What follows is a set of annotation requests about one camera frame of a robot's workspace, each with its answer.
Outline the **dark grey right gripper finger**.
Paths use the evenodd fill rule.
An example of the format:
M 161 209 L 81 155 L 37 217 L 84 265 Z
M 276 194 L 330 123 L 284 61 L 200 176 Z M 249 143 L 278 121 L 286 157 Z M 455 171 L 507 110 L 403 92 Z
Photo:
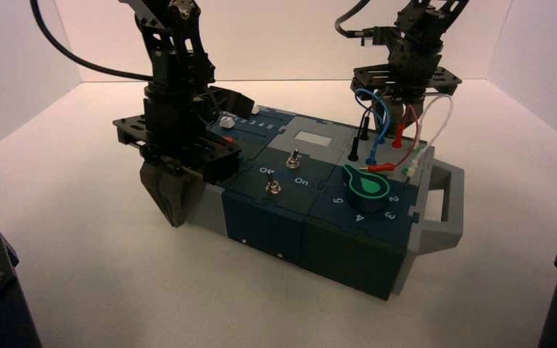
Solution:
M 410 114 L 409 105 L 412 105 L 416 111 L 416 118 L 419 118 L 423 112 L 424 98 L 418 99 L 401 99 L 401 98 L 382 98 L 387 106 L 389 116 L 389 130 L 396 130 L 399 124 L 404 124 L 405 128 L 414 124 L 413 116 Z

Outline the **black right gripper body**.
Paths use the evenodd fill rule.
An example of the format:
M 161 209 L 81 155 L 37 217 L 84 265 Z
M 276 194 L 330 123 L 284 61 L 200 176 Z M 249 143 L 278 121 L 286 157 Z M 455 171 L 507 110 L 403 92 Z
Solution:
M 389 64 L 356 67 L 351 89 L 380 91 L 382 96 L 418 102 L 428 89 L 453 95 L 462 80 L 444 67 L 398 69 Z

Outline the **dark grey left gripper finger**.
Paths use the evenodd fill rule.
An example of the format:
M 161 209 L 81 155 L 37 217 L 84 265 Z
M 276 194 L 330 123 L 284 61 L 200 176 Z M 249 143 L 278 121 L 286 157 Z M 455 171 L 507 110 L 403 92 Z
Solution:
M 162 211 L 175 228 L 183 225 L 198 204 L 204 190 L 204 181 L 190 173 L 162 172 Z
M 140 169 L 144 188 L 172 226 L 179 226 L 178 178 L 164 165 L 144 160 Z

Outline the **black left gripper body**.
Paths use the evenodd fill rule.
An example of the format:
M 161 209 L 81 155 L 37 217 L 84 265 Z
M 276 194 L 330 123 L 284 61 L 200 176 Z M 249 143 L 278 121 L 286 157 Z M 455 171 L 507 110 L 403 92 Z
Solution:
M 208 183 L 239 171 L 241 147 L 210 130 L 224 112 L 243 116 L 243 94 L 216 86 L 144 89 L 144 113 L 112 122 L 122 144 L 139 146 L 145 159 L 167 158 Z

